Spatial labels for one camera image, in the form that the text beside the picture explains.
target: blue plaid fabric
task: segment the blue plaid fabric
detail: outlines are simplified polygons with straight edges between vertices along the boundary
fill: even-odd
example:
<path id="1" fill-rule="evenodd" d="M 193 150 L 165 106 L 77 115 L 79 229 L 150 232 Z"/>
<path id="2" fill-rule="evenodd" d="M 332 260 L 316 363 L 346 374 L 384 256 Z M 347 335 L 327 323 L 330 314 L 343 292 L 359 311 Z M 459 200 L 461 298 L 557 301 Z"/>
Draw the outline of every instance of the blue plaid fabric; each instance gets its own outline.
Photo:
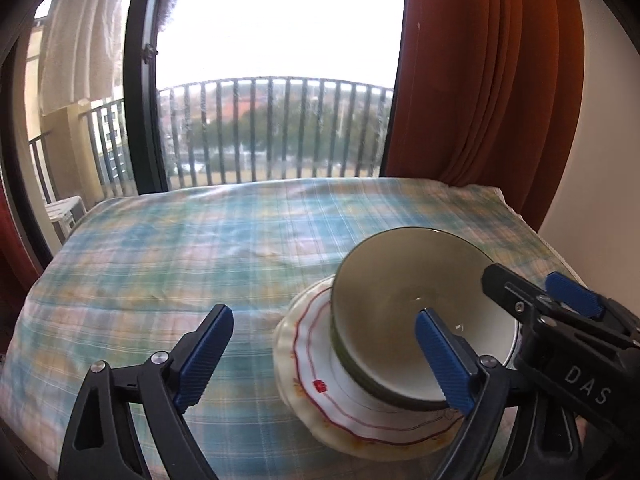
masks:
<path id="1" fill-rule="evenodd" d="M 0 380 L 0 415 L 57 468 L 89 365 L 171 349 L 215 303 L 236 327 L 193 435 L 222 479 L 424 479 L 431 460 L 373 463 L 316 441 L 281 402 L 271 335 L 289 301 L 357 243 L 398 226 L 450 231 L 539 285 L 570 271 L 495 189 L 429 180 L 306 179 L 199 187 L 97 205 L 31 289 Z M 166 474 L 139 406 L 155 478 Z"/>

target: red curtain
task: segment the red curtain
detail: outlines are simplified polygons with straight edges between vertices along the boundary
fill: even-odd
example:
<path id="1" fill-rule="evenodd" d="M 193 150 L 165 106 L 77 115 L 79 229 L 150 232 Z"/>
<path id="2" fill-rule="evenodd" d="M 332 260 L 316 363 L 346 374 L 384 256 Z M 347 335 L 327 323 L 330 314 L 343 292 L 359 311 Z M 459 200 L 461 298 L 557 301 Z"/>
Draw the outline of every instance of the red curtain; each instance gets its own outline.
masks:
<path id="1" fill-rule="evenodd" d="M 407 0 L 386 174 L 500 187 L 539 228 L 583 68 L 578 0 Z"/>
<path id="2" fill-rule="evenodd" d="M 0 182 L 0 308 L 4 321 L 17 318 L 39 270 L 33 264 L 14 225 Z"/>

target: white saucer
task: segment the white saucer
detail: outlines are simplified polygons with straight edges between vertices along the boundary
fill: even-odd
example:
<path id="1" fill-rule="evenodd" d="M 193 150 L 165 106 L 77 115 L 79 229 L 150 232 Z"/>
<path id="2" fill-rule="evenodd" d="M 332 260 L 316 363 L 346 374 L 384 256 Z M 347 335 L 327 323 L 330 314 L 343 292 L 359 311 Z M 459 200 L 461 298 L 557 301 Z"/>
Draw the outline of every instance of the white saucer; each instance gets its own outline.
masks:
<path id="1" fill-rule="evenodd" d="M 389 406 L 344 371 L 329 338 L 332 283 L 327 278 L 294 298 L 274 332 L 274 369 L 284 403 L 316 439 L 360 458 L 408 460 L 449 444 L 460 426 L 457 411 Z"/>

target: teacup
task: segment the teacup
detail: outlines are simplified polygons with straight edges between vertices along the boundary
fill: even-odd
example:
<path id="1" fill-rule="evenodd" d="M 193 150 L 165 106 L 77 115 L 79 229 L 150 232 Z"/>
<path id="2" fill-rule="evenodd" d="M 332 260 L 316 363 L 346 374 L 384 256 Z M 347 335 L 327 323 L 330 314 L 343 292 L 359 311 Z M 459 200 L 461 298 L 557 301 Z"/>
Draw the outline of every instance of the teacup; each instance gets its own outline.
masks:
<path id="1" fill-rule="evenodd" d="M 431 307 L 478 355 L 506 364 L 518 323 L 482 293 L 492 262 L 466 240 L 436 229 L 404 227 L 357 245 L 332 290 L 332 345 L 349 375 L 371 395 L 409 410 L 447 407 L 414 335 Z"/>

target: white wall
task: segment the white wall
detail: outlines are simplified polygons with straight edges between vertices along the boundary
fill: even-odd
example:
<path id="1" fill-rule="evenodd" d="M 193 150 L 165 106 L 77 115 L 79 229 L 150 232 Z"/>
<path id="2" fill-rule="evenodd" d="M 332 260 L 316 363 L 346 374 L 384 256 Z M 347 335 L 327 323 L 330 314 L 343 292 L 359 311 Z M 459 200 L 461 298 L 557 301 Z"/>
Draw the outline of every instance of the white wall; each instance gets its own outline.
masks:
<path id="1" fill-rule="evenodd" d="M 602 0 L 580 0 L 584 87 L 540 234 L 586 284 L 640 315 L 640 56 Z"/>

